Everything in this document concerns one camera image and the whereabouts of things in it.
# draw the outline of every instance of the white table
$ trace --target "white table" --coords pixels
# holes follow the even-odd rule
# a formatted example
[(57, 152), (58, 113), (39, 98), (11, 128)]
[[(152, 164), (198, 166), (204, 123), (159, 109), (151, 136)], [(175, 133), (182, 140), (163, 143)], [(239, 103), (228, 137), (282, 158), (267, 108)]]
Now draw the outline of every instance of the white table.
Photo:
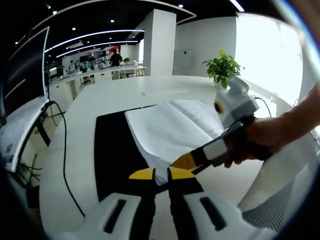
[(123, 65), (123, 66), (114, 66), (114, 67), (107, 67), (105, 69), (101, 69), (101, 70), (94, 70), (94, 71), (87, 71), (81, 74), (73, 74), (70, 75), (69, 77), (66, 77), (64, 79), (58, 79), (58, 80), (54, 80), (52, 82), (52, 85), (55, 84), (60, 84), (60, 83), (68, 83), (68, 82), (72, 82), (74, 80), (80, 79), (80, 78), (84, 78), (84, 77), (88, 77), (91, 75), (97, 75), (97, 74), (105, 74), (105, 73), (111, 73), (111, 72), (116, 72), (116, 71), (126, 71), (126, 70), (134, 70), (136, 71), (142, 71), (142, 74), (144, 75), (143, 70), (145, 70), (146, 68), (144, 66), (137, 66), (137, 65)]
[(23, 152), (27, 136), (46, 102), (44, 96), (27, 102), (7, 116), (7, 123), (0, 128), (0, 153), (3, 158), (12, 156), (11, 162), (5, 165), (7, 171), (16, 172), (19, 154)]
[[(111, 81), (112, 73), (118, 71), (134, 71), (138, 75), (145, 75), (143, 66), (138, 65), (123, 65), (108, 67), (106, 69), (88, 71), (81, 74), (74, 74), (69, 77), (60, 80), (54, 80), (50, 85), (50, 100), (59, 104), (61, 111), (66, 112), (73, 100), (78, 96), (82, 89), (83, 78), (94, 75), (95, 83)], [(48, 109), (47, 114), (49, 117), (60, 114), (56, 105), (52, 105)]]
[[(98, 116), (173, 99), (201, 99), (213, 103), (215, 93), (211, 79), (196, 76), (145, 76), (87, 86), (65, 114), (66, 179), (84, 213), (99, 203), (94, 169), (94, 137)], [(268, 117), (263, 102), (259, 104), (261, 110), (258, 116)], [(61, 121), (51, 139), (41, 173), (40, 212), (47, 233), (72, 231), (84, 220), (63, 178), (64, 134), (64, 123)], [(230, 169), (223, 166), (208, 167), (197, 175), (197, 179), (205, 190), (216, 191), (237, 205), (254, 182), (261, 166), (261, 161), (246, 161)], [(158, 194), (155, 201), (156, 214), (150, 239), (176, 239), (168, 191)]]

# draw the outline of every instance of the bright window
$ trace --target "bright window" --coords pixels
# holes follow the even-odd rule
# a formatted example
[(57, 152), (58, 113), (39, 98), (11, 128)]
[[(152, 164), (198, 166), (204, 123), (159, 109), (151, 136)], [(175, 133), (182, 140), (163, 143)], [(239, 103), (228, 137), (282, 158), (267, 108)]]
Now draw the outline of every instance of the bright window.
[(299, 98), (303, 58), (299, 34), (279, 20), (239, 13), (235, 60), (244, 79), (279, 95), (290, 104)]
[(144, 62), (144, 48), (145, 48), (145, 40), (142, 39), (139, 43), (139, 63)]

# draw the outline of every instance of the ceiling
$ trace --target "ceiling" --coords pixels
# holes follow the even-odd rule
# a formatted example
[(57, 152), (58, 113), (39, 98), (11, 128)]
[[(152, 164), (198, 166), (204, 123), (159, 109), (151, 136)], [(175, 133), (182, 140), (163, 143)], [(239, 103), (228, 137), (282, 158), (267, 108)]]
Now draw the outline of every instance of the ceiling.
[[(183, 4), (183, 9), (196, 15), (195, 18), (183, 23), (207, 18), (235, 16), (237, 8), (229, 0), (161, 0), (161, 2), (178, 6)], [(238, 0), (246, 12), (258, 13), (281, 19), (280, 14), (269, 0)], [(61, 42), (83, 36), (110, 30), (132, 30), (144, 20), (153, 9), (160, 9), (177, 14), (177, 22), (192, 17), (191, 14), (179, 8), (149, 2), (147, 0), (32, 0), (32, 1), (8, 1), (7, 11), (14, 13), (12, 19), (2, 19), (2, 33), (5, 36), (1, 65), (18, 49), (28, 38), (43, 28), (50, 26), (47, 40), (47, 48)], [(132, 32), (105, 33), (82, 38), (83, 47), (116, 41), (139, 41), (144, 34)], [(51, 63), (57, 60), (56, 56), (67, 51), (69, 45), (79, 40), (63, 44), (52, 49), (46, 54), (46, 61)]]

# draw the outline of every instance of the book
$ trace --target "book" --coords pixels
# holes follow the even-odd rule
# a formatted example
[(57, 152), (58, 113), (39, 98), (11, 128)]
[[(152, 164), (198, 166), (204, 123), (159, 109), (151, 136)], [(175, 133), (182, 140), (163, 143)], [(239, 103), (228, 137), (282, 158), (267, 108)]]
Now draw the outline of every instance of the book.
[(213, 104), (198, 99), (172, 100), (125, 113), (136, 146), (158, 185), (180, 156), (219, 137), (224, 128)]

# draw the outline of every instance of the green plant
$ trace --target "green plant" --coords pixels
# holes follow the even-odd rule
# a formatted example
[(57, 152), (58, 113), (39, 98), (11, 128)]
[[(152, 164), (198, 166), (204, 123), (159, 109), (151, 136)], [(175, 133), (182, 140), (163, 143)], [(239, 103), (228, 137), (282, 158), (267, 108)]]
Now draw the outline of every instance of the green plant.
[(221, 81), (222, 87), (226, 89), (228, 87), (227, 80), (240, 75), (241, 66), (234, 60), (233, 56), (227, 55), (222, 49), (219, 53), (221, 58), (204, 61), (202, 64), (206, 64), (208, 67), (209, 77), (213, 78), (215, 83)]
[(130, 61), (131, 61), (131, 58), (130, 58), (130, 57), (126, 57), (123, 61), (124, 61), (125, 63), (126, 63), (126, 62), (130, 62)]

